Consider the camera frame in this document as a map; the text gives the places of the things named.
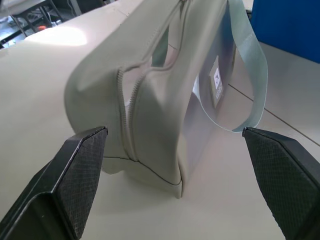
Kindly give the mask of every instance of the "bag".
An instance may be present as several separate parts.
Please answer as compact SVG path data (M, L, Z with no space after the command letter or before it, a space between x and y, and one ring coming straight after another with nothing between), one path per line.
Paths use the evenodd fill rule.
M173 47L172 24L179 29ZM72 128L107 126L106 173L126 171L180 198L211 134L210 116L230 79L234 45L254 103L233 132L255 127L268 68L242 0L144 0L70 76L65 108ZM213 101L211 89L217 90Z

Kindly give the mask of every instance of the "label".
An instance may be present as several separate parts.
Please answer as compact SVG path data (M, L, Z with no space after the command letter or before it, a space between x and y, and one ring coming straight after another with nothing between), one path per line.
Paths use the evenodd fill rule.
M219 103L219 100L221 99L221 96L223 95L222 93L224 90L219 71L219 56L217 56L215 59L215 62L209 74L209 80L211 82L212 101L214 107L216 108Z
M220 83L220 71L219 67L216 68L215 73L214 73L214 85L215 89L218 89Z

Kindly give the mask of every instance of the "textured rubber pad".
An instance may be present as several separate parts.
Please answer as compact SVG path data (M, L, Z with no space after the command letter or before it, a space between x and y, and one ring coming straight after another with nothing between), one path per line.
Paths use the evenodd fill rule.
M294 139L255 128L243 135L259 188L286 239L320 239L320 164Z
M96 195L106 133L86 139L57 188L57 197L67 215L73 234L80 239Z

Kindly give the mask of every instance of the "gray fabric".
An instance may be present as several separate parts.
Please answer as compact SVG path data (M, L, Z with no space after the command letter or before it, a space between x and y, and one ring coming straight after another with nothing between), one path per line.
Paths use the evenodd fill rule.
M102 164L105 172L126 171L181 197L189 165L181 134L183 123L196 76L217 37L226 6L227 0L144 0L73 72L65 89L67 116L76 132L108 127ZM246 13L242 6L243 16L234 18L236 7L230 11L232 28L242 28L235 22ZM179 54L162 67L167 29L178 11ZM254 44L246 44L242 35L235 39L243 54ZM158 67L148 67L138 77L126 110L124 75L145 66L154 52L153 64ZM250 57L244 55L243 59L252 64Z
M268 64L247 17L242 0L228 0L230 5L231 29L235 45L248 71L253 89L253 106L248 119L233 132L242 132L244 127L256 127L265 109Z

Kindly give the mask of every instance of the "light blue strap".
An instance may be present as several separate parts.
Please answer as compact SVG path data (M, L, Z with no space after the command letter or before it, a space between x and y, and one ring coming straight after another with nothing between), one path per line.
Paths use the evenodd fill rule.
M265 109L268 85L268 64L264 52L249 22L243 0L228 0L231 18L231 30L235 45L248 71L253 89L253 106L247 120L232 131L217 124L206 112L201 102L199 78L196 79L193 92L200 101L208 118L220 128L241 133L244 127L256 127Z

